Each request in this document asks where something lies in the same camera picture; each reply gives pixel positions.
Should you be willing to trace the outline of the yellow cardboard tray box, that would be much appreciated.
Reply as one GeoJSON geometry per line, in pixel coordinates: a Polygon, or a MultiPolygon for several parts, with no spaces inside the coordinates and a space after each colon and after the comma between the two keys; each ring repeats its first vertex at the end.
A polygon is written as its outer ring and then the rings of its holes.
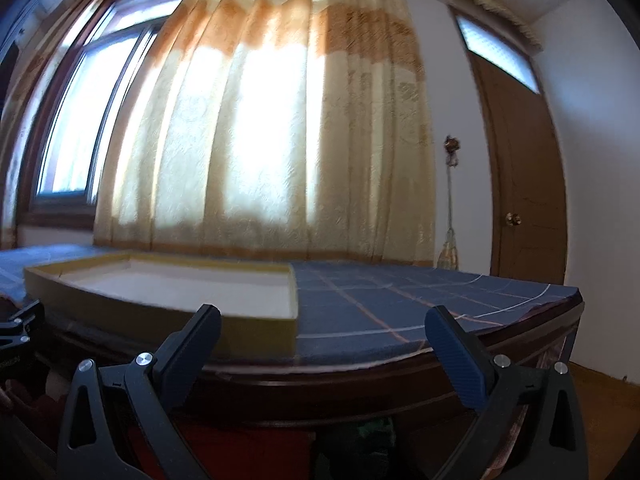
{"type": "Polygon", "coordinates": [[[295,356],[298,300],[292,266],[150,252],[105,254],[31,266],[26,292],[82,325],[159,344],[204,304],[221,314],[221,359],[295,356]]]}

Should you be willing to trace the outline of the dark wooden desk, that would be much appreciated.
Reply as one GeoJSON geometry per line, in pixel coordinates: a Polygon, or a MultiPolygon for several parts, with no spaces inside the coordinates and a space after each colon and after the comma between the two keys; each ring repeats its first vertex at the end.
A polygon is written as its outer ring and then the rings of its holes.
{"type": "MultiPolygon", "coordinates": [[[[495,338],[477,338],[491,356],[504,354],[495,338]]],[[[343,467],[353,466],[357,477],[364,479],[373,474],[373,456],[358,444],[340,451],[341,426],[416,410],[447,396],[458,398],[428,344],[424,358],[385,364],[376,370],[227,374],[205,363],[186,398],[168,415],[205,470],[205,479],[284,478],[296,460],[303,460],[306,471],[318,472],[323,478],[333,478],[343,467]]],[[[125,393],[107,389],[102,401],[120,458],[143,470],[149,475],[147,479],[167,479],[129,411],[125,393]]],[[[477,420],[477,411],[463,407],[473,416],[467,434],[477,420]]],[[[500,479],[498,474],[519,431],[518,425],[511,429],[506,448],[481,479],[500,479]]],[[[431,451],[414,456],[410,466],[438,479],[436,474],[463,438],[449,454],[431,451]]]]}

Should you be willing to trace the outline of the brown wooden door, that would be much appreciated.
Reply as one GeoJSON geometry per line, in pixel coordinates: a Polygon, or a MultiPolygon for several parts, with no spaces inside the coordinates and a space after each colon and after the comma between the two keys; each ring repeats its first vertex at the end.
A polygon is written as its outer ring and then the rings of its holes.
{"type": "Polygon", "coordinates": [[[525,51],[470,14],[452,12],[474,76],[488,146],[490,270],[561,285],[567,258],[562,157],[544,88],[525,51]],[[508,226],[514,212],[520,226],[508,226]]]}

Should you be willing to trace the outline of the brass door knob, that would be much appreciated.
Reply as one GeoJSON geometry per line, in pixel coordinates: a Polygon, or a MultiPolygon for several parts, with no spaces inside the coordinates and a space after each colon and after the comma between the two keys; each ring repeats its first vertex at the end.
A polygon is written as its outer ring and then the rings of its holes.
{"type": "Polygon", "coordinates": [[[522,224],[522,219],[518,214],[514,214],[514,212],[508,212],[506,214],[506,224],[508,226],[520,226],[522,224]]]}

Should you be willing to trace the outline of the blue plaid table cloth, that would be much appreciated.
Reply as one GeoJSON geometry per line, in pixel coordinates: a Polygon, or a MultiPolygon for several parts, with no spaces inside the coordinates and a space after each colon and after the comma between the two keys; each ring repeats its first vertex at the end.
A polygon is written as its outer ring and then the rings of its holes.
{"type": "MultiPolygon", "coordinates": [[[[98,256],[112,250],[53,245],[6,250],[1,255],[1,289],[15,301],[26,292],[31,266],[98,256]]],[[[277,374],[358,370],[425,352],[427,311],[443,306],[467,332],[511,337],[579,311],[582,295],[562,285],[496,278],[420,266],[338,261],[293,261],[298,320],[295,356],[278,360],[232,360],[220,366],[269,367],[277,374]]],[[[49,318],[63,330],[126,348],[156,344],[129,340],[64,318],[49,318]]]]}

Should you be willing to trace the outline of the beige patterned curtain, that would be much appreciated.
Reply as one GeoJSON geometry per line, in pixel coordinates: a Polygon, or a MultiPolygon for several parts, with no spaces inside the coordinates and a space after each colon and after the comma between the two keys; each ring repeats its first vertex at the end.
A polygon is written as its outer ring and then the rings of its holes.
{"type": "Polygon", "coordinates": [[[431,264],[433,141],[406,0],[182,0],[118,113],[93,234],[431,264]]]}

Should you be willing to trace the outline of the window with brown frame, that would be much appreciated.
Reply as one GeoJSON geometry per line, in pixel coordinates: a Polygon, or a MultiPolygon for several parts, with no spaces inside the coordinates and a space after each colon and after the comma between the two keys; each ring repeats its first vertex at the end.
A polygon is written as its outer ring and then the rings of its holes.
{"type": "Polygon", "coordinates": [[[56,69],[29,136],[16,221],[91,229],[116,116],[181,0],[105,0],[56,69]]]}

